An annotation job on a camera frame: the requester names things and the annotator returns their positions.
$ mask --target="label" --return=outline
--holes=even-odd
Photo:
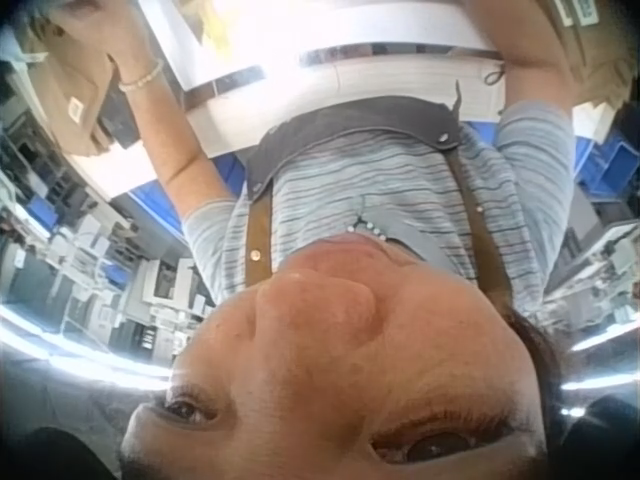
[[[562,19],[562,24],[565,27],[573,27],[573,17],[571,16],[571,11],[569,7],[564,2],[564,0],[553,0],[556,4],[556,8],[558,9],[558,13],[560,14],[560,18]]]
[[[67,113],[71,117],[71,120],[80,125],[82,114],[84,113],[84,104],[76,97],[71,97],[71,100],[69,100],[69,108],[67,109]]]
[[[24,268],[24,261],[27,259],[27,252],[19,248],[16,250],[16,256],[13,258],[13,266],[19,270]]]
[[[573,6],[583,27],[600,23],[595,0],[573,0]]]

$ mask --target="blue striped shirt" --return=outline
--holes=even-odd
[[[515,307],[540,305],[558,255],[573,195],[571,119],[550,105],[521,102],[505,111],[495,145],[462,127],[460,157],[505,261]],[[443,156],[413,138],[365,132],[319,145],[291,160],[274,181],[274,270],[293,251],[344,233],[358,214],[384,209],[430,234],[469,281],[476,281],[469,225]],[[212,298],[244,288],[246,187],[237,201],[210,202],[183,229]]]

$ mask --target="apron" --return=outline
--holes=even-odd
[[[458,156],[459,107],[459,94],[453,110],[412,97],[377,97],[305,113],[267,133],[247,163],[251,206],[246,237],[246,287],[272,275],[272,187],[278,171],[291,159],[322,143],[350,133],[384,130],[408,135],[444,156],[464,202],[478,287],[501,315],[507,315],[513,298],[511,282]]]

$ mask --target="cardboard box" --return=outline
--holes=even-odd
[[[580,89],[576,104],[629,99],[638,74],[637,38],[610,0],[538,0],[553,23]]]

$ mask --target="brown cardboard box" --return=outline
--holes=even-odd
[[[586,68],[633,54],[637,43],[617,2],[572,0],[569,4]]]
[[[538,2],[552,21],[580,86],[576,104],[606,101],[618,109],[629,99],[638,61],[637,40],[615,2]]]
[[[107,55],[51,24],[44,23],[23,38],[33,48],[40,48],[40,42],[49,53],[29,70],[29,78],[59,147],[75,155],[103,153],[108,140],[103,136],[96,140],[93,134],[114,73]]]

